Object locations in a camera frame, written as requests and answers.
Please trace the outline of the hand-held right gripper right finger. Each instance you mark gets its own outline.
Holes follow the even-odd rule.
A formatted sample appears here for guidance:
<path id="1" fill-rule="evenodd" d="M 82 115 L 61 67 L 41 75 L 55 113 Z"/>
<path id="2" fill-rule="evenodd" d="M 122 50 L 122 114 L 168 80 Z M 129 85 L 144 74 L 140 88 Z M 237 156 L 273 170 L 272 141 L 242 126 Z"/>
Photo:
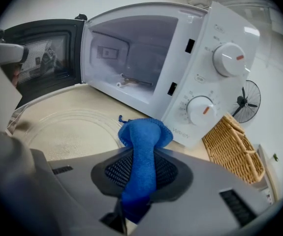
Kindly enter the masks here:
<path id="1" fill-rule="evenodd" d="M 254 187 L 220 165 L 161 149 L 190 167 L 193 181 L 177 200 L 155 203 L 136 228 L 138 236 L 254 236 L 277 208 Z"/>

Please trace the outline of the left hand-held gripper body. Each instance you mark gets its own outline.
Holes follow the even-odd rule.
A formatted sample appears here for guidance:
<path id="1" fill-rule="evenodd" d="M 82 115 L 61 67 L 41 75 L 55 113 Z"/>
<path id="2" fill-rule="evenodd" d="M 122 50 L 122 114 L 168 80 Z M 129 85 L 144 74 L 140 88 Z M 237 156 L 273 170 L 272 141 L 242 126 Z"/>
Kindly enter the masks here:
<path id="1" fill-rule="evenodd" d="M 29 49 L 22 45 L 0 43 L 0 64 L 24 63 Z"/>

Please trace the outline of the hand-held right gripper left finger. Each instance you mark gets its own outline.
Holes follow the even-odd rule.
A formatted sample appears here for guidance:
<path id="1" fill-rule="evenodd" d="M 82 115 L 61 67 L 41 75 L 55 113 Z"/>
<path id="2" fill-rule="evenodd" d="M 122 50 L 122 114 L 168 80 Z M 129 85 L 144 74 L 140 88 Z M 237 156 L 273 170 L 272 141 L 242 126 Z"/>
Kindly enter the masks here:
<path id="1" fill-rule="evenodd" d="M 92 181 L 96 162 L 48 161 L 42 151 L 0 133 L 0 202 L 34 236 L 124 236 L 119 201 Z"/>

